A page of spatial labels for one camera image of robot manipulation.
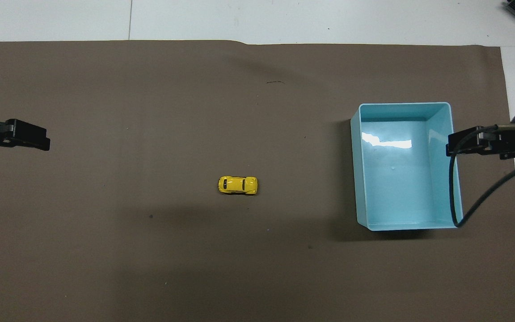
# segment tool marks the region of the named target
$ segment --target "blue plastic bin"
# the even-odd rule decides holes
[[[447,102],[362,104],[351,119],[357,221],[370,230],[454,228]],[[456,215],[462,218],[458,167]]]

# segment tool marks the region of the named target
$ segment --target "rectangular container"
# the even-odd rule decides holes
[[[362,104],[351,119],[357,221],[370,230],[454,228],[447,102]],[[456,216],[462,219],[458,167]]]

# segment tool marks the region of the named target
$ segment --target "brown surface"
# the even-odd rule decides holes
[[[356,108],[438,101],[506,122],[499,49],[0,43],[0,120],[51,138],[0,148],[0,322],[515,321],[515,181],[458,230],[356,223]],[[511,169],[462,157],[464,207]]]

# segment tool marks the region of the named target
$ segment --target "yellow toy car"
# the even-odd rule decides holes
[[[258,192],[258,178],[223,176],[218,180],[218,190],[225,194],[255,195]]]

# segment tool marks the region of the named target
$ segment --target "black cable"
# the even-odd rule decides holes
[[[468,141],[472,137],[475,137],[479,133],[495,131],[495,130],[497,130],[497,128],[498,128],[498,126],[482,127],[482,128],[479,128],[478,130],[466,135],[460,141],[458,141],[458,144],[456,144],[456,147],[454,147],[454,152],[450,156],[450,165],[449,165],[449,176],[450,177],[449,177],[449,181],[448,181],[449,182],[449,190],[450,190],[450,212],[452,214],[452,222],[454,223],[454,226],[456,226],[456,227],[460,227],[460,226],[464,225],[466,223],[466,221],[468,221],[470,216],[472,216],[472,214],[478,209],[480,204],[482,204],[482,202],[484,202],[484,200],[486,200],[488,198],[488,196],[490,196],[497,188],[502,186],[504,183],[509,181],[511,178],[515,177],[515,169],[514,169],[514,171],[511,171],[510,173],[506,174],[504,177],[499,179],[497,182],[495,182],[494,185],[492,185],[490,188],[488,188],[488,190],[486,190],[486,192],[484,192],[484,194],[482,194],[480,196],[480,198],[478,198],[478,200],[476,200],[476,202],[474,202],[474,204],[472,205],[470,210],[468,210],[468,212],[466,212],[466,215],[464,215],[462,220],[460,222],[458,222],[458,218],[456,218],[456,210],[455,210],[455,206],[454,206],[454,162],[456,161],[456,155],[458,154],[458,152],[460,152],[460,149],[466,143],[466,141]]]

